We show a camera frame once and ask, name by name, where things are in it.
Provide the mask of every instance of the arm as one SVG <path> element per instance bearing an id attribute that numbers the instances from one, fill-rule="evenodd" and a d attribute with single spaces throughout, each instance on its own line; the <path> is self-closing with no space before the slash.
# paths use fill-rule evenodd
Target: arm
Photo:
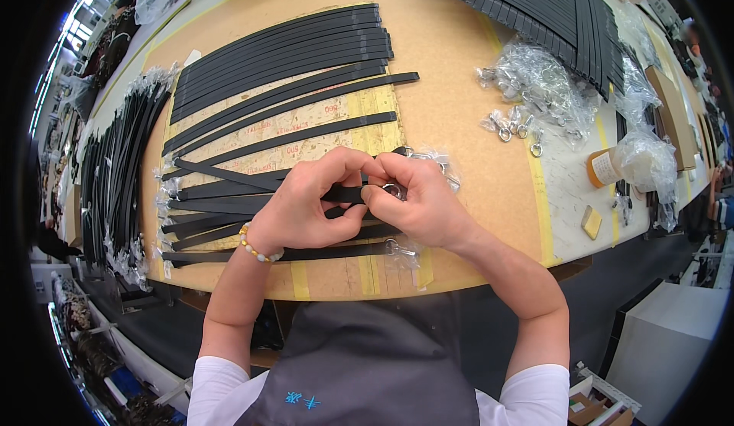
<path id="1" fill-rule="evenodd" d="M 553 276 L 540 264 L 502 243 L 466 212 L 434 162 L 381 154 L 377 162 L 408 188 L 399 201 L 371 178 L 362 198 L 377 218 L 420 244 L 442 247 L 470 262 L 520 320 L 507 378 L 541 364 L 569 366 L 568 307 Z"/>
<path id="2" fill-rule="evenodd" d="M 329 220 L 324 211 L 337 205 L 322 202 L 321 197 L 335 182 L 345 187 L 361 185 L 360 170 L 386 177 L 371 156 L 342 147 L 316 162 L 296 164 L 252 219 L 247 242 L 271 256 L 283 247 L 325 247 L 352 238 L 360 230 L 367 207 L 355 205 L 340 218 Z M 199 357 L 225 358 L 250 374 L 252 327 L 262 308 L 270 265 L 258 261 L 242 245 L 237 247 L 211 294 Z"/>
<path id="3" fill-rule="evenodd" d="M 706 216 L 711 220 L 716 220 L 716 213 L 719 212 L 719 202 L 716 201 L 716 185 L 721 181 L 721 168 L 716 167 L 711 175 L 711 185 L 708 188 L 708 207 L 706 208 Z"/>

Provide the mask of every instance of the beaded bracelet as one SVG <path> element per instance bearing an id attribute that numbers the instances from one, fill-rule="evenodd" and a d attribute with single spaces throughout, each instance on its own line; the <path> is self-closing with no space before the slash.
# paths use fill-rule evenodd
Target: beaded bracelet
<path id="1" fill-rule="evenodd" d="M 242 245 L 244 246 L 244 250 L 251 253 L 253 256 L 257 258 L 260 262 L 277 262 L 280 260 L 281 257 L 283 257 L 284 251 L 280 251 L 279 253 L 273 254 L 270 257 L 266 257 L 265 254 L 260 254 L 258 251 L 252 249 L 252 245 L 247 242 L 247 229 L 250 228 L 250 223 L 245 223 L 241 229 L 239 229 L 239 239 L 242 241 Z"/>

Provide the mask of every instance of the floor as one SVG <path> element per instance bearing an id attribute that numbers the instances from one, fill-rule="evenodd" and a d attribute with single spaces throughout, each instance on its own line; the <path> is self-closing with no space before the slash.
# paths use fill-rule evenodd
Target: floor
<path id="1" fill-rule="evenodd" d="M 614 312 L 655 278 L 683 271 L 694 251 L 685 236 L 631 239 L 594 255 L 586 271 L 561 283 L 571 325 L 571 364 L 598 371 L 611 333 Z M 150 357 L 180 377 L 189 377 L 201 342 L 203 313 L 175 301 L 121 314 L 102 283 L 84 284 L 93 302 Z M 459 292 L 462 303 L 462 369 L 477 389 L 499 396 L 517 336 L 517 319 L 489 286 Z"/>

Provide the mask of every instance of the gray apron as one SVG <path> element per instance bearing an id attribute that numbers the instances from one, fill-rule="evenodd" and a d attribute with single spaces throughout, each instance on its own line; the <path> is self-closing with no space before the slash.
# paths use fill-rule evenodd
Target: gray apron
<path id="1" fill-rule="evenodd" d="M 478 425 L 450 294 L 302 305 L 237 426 Z"/>

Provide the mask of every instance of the sponge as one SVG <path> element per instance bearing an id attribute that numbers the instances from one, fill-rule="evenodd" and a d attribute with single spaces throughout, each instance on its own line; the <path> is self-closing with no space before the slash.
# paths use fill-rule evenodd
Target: sponge
<path id="1" fill-rule="evenodd" d="M 591 206 L 586 206 L 586 211 L 583 213 L 583 219 L 581 220 L 581 227 L 583 231 L 589 235 L 589 238 L 596 239 L 599 235 L 599 228 L 601 227 L 601 214 Z"/>

